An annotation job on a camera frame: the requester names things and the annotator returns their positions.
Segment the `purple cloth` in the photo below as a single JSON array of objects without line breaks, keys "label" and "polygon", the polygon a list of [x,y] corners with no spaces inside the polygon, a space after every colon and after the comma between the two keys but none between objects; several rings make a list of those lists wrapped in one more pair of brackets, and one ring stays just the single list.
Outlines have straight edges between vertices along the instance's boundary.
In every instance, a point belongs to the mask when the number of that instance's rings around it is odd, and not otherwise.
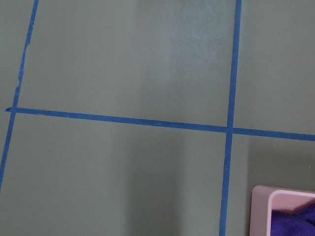
[{"label": "purple cloth", "polygon": [[273,210],[271,215],[270,235],[314,236],[315,205],[309,205],[294,214]]}]

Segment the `pink plastic bin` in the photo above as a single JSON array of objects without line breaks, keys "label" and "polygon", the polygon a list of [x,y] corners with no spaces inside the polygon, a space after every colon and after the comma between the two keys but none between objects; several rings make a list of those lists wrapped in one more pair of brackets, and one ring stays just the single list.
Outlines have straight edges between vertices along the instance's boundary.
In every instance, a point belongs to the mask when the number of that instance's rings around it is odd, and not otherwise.
[{"label": "pink plastic bin", "polygon": [[315,203],[314,191],[295,190],[271,186],[256,186],[251,196],[251,236],[271,234],[272,211],[287,214],[301,211]]}]

